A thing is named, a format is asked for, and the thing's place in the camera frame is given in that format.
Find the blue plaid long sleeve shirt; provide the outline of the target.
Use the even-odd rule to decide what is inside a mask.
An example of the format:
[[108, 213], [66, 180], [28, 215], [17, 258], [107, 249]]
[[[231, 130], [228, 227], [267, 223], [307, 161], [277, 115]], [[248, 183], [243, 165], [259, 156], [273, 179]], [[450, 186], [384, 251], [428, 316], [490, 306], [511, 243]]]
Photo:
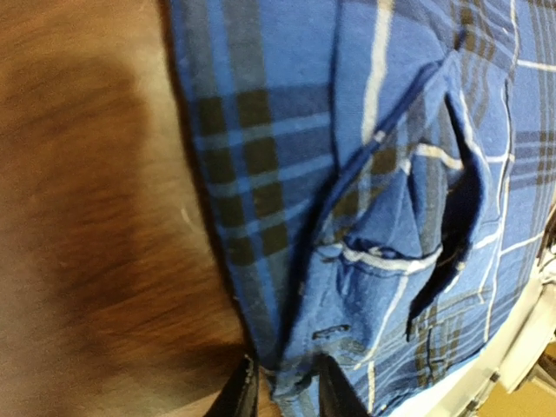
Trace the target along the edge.
[[552, 1], [172, 1], [192, 146], [273, 402], [369, 416], [477, 359], [554, 246]]

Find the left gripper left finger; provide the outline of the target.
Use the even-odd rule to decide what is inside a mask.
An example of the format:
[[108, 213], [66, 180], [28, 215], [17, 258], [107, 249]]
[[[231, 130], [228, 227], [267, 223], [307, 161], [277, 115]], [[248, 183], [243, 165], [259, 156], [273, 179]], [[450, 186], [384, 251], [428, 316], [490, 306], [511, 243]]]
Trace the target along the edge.
[[206, 417], [256, 417], [259, 379], [258, 360], [245, 354], [215, 398]]

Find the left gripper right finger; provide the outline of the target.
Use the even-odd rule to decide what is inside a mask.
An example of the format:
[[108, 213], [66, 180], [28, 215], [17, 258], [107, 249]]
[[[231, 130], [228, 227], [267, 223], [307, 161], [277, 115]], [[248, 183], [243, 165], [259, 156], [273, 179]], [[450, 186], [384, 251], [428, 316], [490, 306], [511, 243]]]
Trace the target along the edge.
[[369, 417], [352, 385], [333, 357], [318, 357], [319, 406], [323, 417]]

